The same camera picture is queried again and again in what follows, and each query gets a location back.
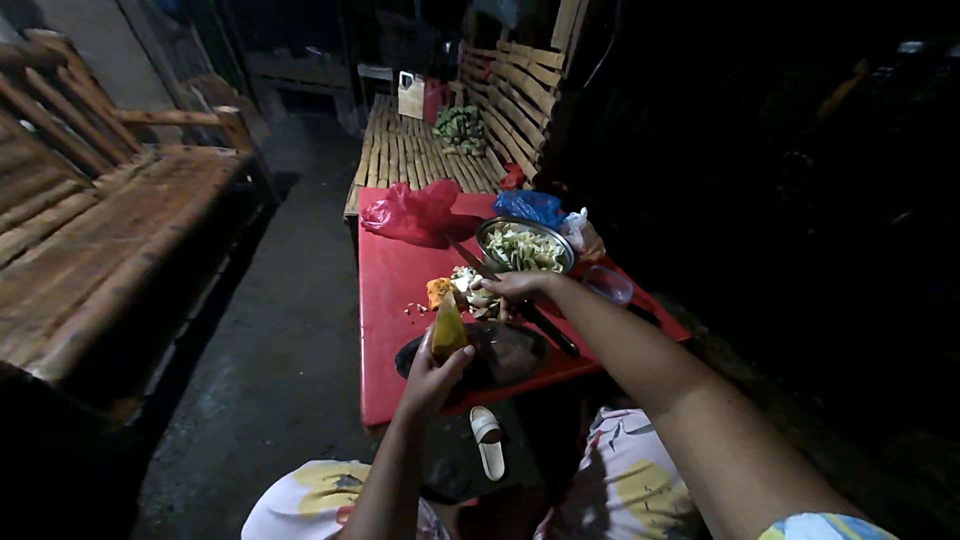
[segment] red table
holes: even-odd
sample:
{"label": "red table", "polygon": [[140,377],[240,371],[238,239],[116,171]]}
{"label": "red table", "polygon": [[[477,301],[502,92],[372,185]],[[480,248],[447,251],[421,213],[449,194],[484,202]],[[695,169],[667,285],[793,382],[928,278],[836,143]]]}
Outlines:
{"label": "red table", "polygon": [[[378,187],[361,187],[359,208],[383,199],[387,191]],[[461,193],[453,205],[453,213],[492,217],[494,195]],[[481,257],[480,248],[471,239],[463,242],[467,249]],[[360,416],[367,428],[390,422],[400,401],[406,380],[396,372],[394,356],[401,347],[420,336],[433,323],[436,312],[424,316],[416,310],[416,303],[424,306],[426,283],[449,276],[454,266],[466,263],[452,248],[437,250],[421,248],[400,240],[392,240],[369,233],[360,227],[358,237],[360,282]],[[627,277],[623,270],[608,261],[609,266]],[[410,314],[403,312],[407,304],[415,303]],[[690,332],[680,325],[663,307],[639,285],[634,283],[633,302],[652,311],[660,319],[660,328],[667,335],[684,340]],[[554,347],[549,364],[532,378],[509,388],[484,392],[467,392],[463,398],[448,404],[444,413],[456,414],[475,405],[489,404],[542,388],[561,380],[572,379],[602,369],[593,352],[563,317],[546,313],[557,327],[580,347],[581,355],[573,358]],[[473,322],[464,313],[464,322]]]}

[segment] sandal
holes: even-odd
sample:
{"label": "sandal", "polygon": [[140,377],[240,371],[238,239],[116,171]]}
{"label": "sandal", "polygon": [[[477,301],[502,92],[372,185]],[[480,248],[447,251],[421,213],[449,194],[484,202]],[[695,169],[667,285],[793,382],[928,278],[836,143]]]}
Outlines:
{"label": "sandal", "polygon": [[487,478],[493,481],[502,479],[506,469],[503,449],[500,447],[503,430],[496,423],[496,417],[486,407],[476,406],[470,410],[470,428],[473,429],[473,438],[480,447],[480,459],[483,461]]}

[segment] person's left hand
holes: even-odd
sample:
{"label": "person's left hand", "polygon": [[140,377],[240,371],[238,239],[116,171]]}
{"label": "person's left hand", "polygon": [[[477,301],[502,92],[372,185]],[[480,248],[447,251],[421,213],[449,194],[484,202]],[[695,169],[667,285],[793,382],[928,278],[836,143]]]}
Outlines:
{"label": "person's left hand", "polygon": [[446,397],[450,395],[450,389],[473,361],[475,351],[472,345],[467,345],[450,355],[444,365],[439,365],[430,352],[433,327],[434,325],[430,325],[423,335],[417,355],[414,356],[410,375],[407,376],[407,386],[396,408],[397,416],[407,414],[414,420],[425,421],[440,412]]}

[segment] hand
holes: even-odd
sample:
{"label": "hand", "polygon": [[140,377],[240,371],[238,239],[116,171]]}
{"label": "hand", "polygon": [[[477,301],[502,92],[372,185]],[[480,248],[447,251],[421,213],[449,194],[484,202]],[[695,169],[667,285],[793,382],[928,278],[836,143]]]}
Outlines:
{"label": "hand", "polygon": [[500,281],[480,280],[474,283],[472,288],[483,287],[497,296],[505,297],[513,302],[526,300],[545,294],[550,283],[561,279],[560,274],[556,272],[542,272],[528,270],[525,272],[506,272],[496,275]]}
{"label": "hand", "polygon": [[430,416],[440,412],[450,389],[464,374],[464,370],[473,361],[475,350],[472,345],[450,355],[450,358],[439,365],[430,352],[433,342],[433,327],[427,329],[414,356],[414,363],[410,366],[410,375],[407,376],[407,386],[400,397],[397,406],[397,416],[409,415],[414,421],[423,422]]}

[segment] stainless steel bowl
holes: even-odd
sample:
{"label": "stainless steel bowl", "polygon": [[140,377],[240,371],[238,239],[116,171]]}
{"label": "stainless steel bowl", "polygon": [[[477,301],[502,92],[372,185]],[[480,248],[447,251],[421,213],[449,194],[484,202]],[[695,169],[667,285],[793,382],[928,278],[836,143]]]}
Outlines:
{"label": "stainless steel bowl", "polygon": [[573,265],[577,262],[577,255],[573,252],[573,248],[570,247],[570,243],[566,241],[560,233],[557,233],[553,229],[542,225],[532,219],[526,219],[523,217],[512,217],[509,215],[498,215],[492,217],[487,221],[484,221],[477,227],[476,238],[477,244],[480,245],[480,251],[483,252],[483,263],[487,265],[488,268],[494,272],[511,272],[513,268],[507,264],[500,262],[500,260],[492,255],[491,252],[487,250],[487,247],[484,245],[484,238],[487,236],[487,233],[490,232],[494,227],[502,223],[516,223],[520,226],[521,231],[531,231],[537,234],[543,234],[544,236],[551,236],[554,240],[560,243],[564,248],[564,253],[560,256],[560,264],[564,266],[564,269],[561,271],[561,274],[568,273],[573,269]]}

